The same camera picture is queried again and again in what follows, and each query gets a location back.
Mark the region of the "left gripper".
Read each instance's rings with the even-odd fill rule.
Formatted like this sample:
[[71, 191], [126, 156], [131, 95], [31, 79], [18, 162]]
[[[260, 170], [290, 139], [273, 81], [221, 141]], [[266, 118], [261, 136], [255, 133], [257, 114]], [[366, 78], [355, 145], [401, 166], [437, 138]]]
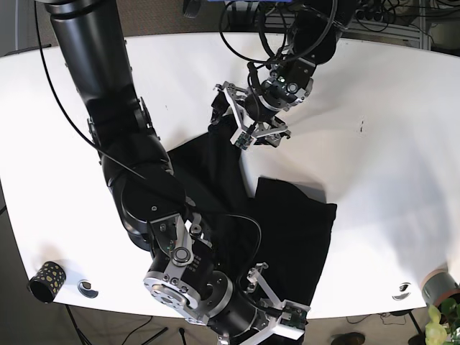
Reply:
[[217, 92], [211, 104], [211, 124], [230, 116], [236, 124], [231, 143], [241, 150], [257, 145], [279, 146], [282, 138], [291, 137], [287, 124], [277, 112], [267, 108], [252, 87], [246, 89], [224, 82], [215, 85]]

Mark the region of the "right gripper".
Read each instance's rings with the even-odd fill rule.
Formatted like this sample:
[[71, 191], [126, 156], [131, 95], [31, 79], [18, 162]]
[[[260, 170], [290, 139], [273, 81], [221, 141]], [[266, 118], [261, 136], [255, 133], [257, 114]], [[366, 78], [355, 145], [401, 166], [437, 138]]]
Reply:
[[271, 336], [297, 341], [305, 334], [311, 307], [280, 300], [262, 275], [267, 268], [268, 264], [258, 263], [248, 271], [244, 292], [233, 282], [224, 285], [217, 279], [216, 288], [225, 287], [216, 304], [218, 344], [261, 344]]

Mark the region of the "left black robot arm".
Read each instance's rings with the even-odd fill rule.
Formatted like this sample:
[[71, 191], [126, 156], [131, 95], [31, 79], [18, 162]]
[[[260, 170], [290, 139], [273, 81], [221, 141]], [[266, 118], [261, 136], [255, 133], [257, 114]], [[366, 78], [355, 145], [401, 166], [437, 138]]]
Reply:
[[[244, 57], [248, 76], [246, 88], [225, 82], [211, 107], [211, 121], [217, 123], [231, 114], [236, 131], [231, 143], [241, 150], [254, 145], [278, 147], [290, 138], [281, 111], [303, 103], [313, 89], [313, 74], [327, 63], [351, 22], [355, 1], [261, 1], [255, 9], [257, 32], [266, 60]], [[270, 12], [280, 15], [283, 41], [273, 50], [267, 40], [266, 21]]]

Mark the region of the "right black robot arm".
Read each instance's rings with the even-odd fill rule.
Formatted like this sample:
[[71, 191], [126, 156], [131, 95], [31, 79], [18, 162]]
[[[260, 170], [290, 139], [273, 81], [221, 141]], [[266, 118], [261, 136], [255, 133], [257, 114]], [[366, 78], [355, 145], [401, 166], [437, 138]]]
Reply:
[[65, 63], [87, 108], [87, 143], [131, 241], [152, 255], [144, 286], [220, 344], [299, 344], [308, 306], [280, 299], [257, 250], [235, 277], [219, 267], [219, 218], [232, 230], [262, 227], [246, 214], [210, 211], [191, 198], [138, 97], [114, 1], [46, 1]]

